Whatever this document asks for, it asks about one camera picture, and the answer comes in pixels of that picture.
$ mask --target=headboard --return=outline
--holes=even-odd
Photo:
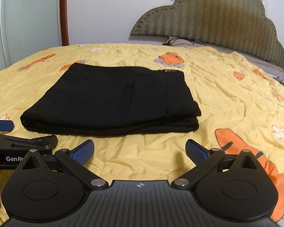
[[[255,55],[284,69],[284,49],[260,0],[175,0],[154,8],[131,35],[200,40]]]

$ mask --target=orange flower print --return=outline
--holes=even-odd
[[[164,66],[184,67],[184,60],[177,53],[167,52],[166,54],[159,56],[158,59],[155,59],[155,62]]]
[[[76,61],[75,63],[85,64],[85,60],[78,60],[78,61]],[[70,66],[71,66],[72,64],[74,64],[74,63],[67,64],[67,65],[61,67],[61,69],[59,70],[59,72],[60,72],[60,71],[67,70],[68,68],[70,68]]]
[[[33,61],[32,63],[29,63],[28,65],[19,68],[18,71],[26,70],[26,69],[30,68],[31,66],[33,66],[34,64],[39,63],[39,62],[44,62],[45,60],[47,60],[48,58],[53,57],[54,55],[56,55],[56,54],[51,54],[51,55],[48,55],[48,56],[46,56],[46,57],[43,57],[43,58],[41,58],[41,59],[39,59],[39,60],[35,60],[35,61]]]
[[[240,73],[240,72],[236,72],[236,71],[233,72],[233,76],[234,76],[236,79],[238,79],[239,81],[241,81],[241,80],[243,80],[243,79],[245,78],[245,75],[243,75],[243,74]]]
[[[0,120],[11,120],[11,119],[8,117],[7,114],[5,114],[5,115],[2,115],[2,116],[0,117]]]
[[[284,96],[281,96],[280,94],[273,94],[273,96],[274,96],[275,98],[277,98],[278,100],[284,101]]]
[[[259,69],[254,69],[253,72],[254,72],[256,75],[260,76],[261,78],[270,81],[270,78],[266,77],[263,73],[261,73],[261,72],[259,71]]]

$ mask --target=ridged black surface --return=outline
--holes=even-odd
[[[66,218],[39,224],[13,218],[3,226],[277,227],[270,219],[254,223],[218,219],[200,208],[189,191],[172,189],[167,181],[114,181],[109,189],[92,192],[84,205]]]

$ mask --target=bed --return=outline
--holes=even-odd
[[[170,54],[182,61],[169,62],[166,59],[170,57],[166,56]],[[282,50],[276,54],[284,66]],[[202,111],[198,117],[200,127],[190,133],[109,138],[58,135],[56,149],[72,149],[92,139],[95,154],[85,167],[109,183],[113,179],[172,182],[195,166],[185,155],[188,139],[206,148],[221,148],[231,142],[226,153],[247,148],[258,155],[279,193],[271,218],[284,227],[284,86],[271,75],[238,52],[226,54],[210,46],[83,44],[44,49],[0,71],[0,119],[13,120],[15,124],[9,135],[23,138],[44,135],[28,132],[20,116],[73,63],[183,71],[192,97]],[[0,193],[11,173],[0,174]],[[7,219],[0,199],[0,225]]]

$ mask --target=folded black pants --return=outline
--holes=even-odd
[[[75,63],[20,119],[39,133],[111,136],[195,131],[200,115],[181,71]]]

